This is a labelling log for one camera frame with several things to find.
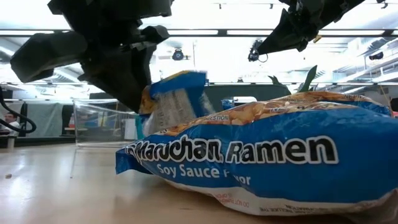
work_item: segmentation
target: ramen package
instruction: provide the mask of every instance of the ramen package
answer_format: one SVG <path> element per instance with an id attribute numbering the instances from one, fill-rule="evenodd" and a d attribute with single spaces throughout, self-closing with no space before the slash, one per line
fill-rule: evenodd
<path id="1" fill-rule="evenodd" d="M 252 215 L 398 223 L 398 120 L 389 113 L 326 92 L 248 103 L 133 142 L 116 153 L 116 171 L 154 174 Z"/>
<path id="2" fill-rule="evenodd" d="M 205 82 L 206 72 L 182 71 L 147 86 L 139 110 L 144 134 L 214 113 L 204 93 Z"/>

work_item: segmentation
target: wooden table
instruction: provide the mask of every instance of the wooden table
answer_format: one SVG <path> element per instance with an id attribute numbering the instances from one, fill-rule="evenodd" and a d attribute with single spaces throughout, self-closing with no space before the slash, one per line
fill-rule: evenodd
<path id="1" fill-rule="evenodd" d="M 115 174 L 118 149 L 74 144 L 16 148 L 0 154 L 2 224 L 347 224 L 344 218 L 256 217 L 153 175 Z"/>

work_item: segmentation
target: maruchan ramen text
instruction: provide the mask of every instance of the maruchan ramen text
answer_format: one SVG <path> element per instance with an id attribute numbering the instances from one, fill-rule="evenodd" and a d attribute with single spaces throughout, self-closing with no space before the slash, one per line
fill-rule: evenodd
<path id="1" fill-rule="evenodd" d="M 337 164 L 338 153 L 332 138 L 317 136 L 307 139 L 289 139 L 285 143 L 279 140 L 245 144 L 242 141 L 231 141 L 226 153 L 221 152 L 219 139 L 190 139 L 183 135 L 180 139 L 166 144 L 155 144 L 149 141 L 138 141 L 126 147 L 126 153 L 133 155 L 141 164 L 144 161 L 160 162 L 215 162 L 227 164 Z M 220 178 L 231 175 L 227 170 L 211 167 L 165 166 L 157 164 L 161 174 L 176 178 L 203 177 Z M 233 176 L 242 184 L 250 185 L 250 177 Z"/>

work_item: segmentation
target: green plant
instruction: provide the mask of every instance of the green plant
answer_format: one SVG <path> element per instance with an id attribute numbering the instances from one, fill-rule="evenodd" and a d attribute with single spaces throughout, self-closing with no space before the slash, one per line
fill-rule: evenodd
<path id="1" fill-rule="evenodd" d="M 316 65 L 316 66 L 314 66 L 314 67 L 312 67 L 310 69 L 310 71 L 308 72 L 307 77 L 305 79 L 303 88 L 301 88 L 298 91 L 299 93 L 302 93 L 302 92 L 305 92 L 305 91 L 313 91 L 314 90 L 314 88 L 310 89 L 310 85 L 311 85 L 312 80 L 315 78 L 315 75 L 317 75 L 317 68 L 318 68 L 318 65 Z"/>
<path id="2" fill-rule="evenodd" d="M 298 91 L 299 93 L 302 93 L 302 92 L 305 92 L 305 91 L 315 91 L 315 88 L 314 87 L 310 88 L 310 85 L 311 85 L 312 80 L 317 75 L 317 68 L 318 68 L 318 65 L 312 67 L 310 69 L 310 71 L 308 71 L 307 77 L 306 77 L 305 82 L 303 84 L 303 87 L 301 87 L 301 89 Z M 272 84 L 273 85 L 283 85 L 283 84 L 281 84 L 278 81 L 277 77 L 275 77 L 275 76 L 273 76 L 273 77 L 272 76 L 268 76 L 268 77 L 272 80 Z"/>

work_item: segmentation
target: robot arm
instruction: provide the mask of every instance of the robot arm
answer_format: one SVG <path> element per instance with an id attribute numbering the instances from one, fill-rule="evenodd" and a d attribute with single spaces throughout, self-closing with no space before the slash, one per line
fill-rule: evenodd
<path id="1" fill-rule="evenodd" d="M 51 77 L 56 67 L 79 62 L 79 80 L 97 86 L 137 111 L 141 92 L 151 84 L 149 61 L 156 45 L 169 38 L 162 26 L 140 30 L 141 19 L 170 16 L 172 0 L 51 0 L 73 31 L 33 35 L 11 58 L 26 83 Z"/>
<path id="2" fill-rule="evenodd" d="M 257 49 L 259 55 L 297 49 L 303 51 L 320 29 L 338 22 L 345 13 L 364 0 L 279 0 L 289 5 L 280 22 Z"/>

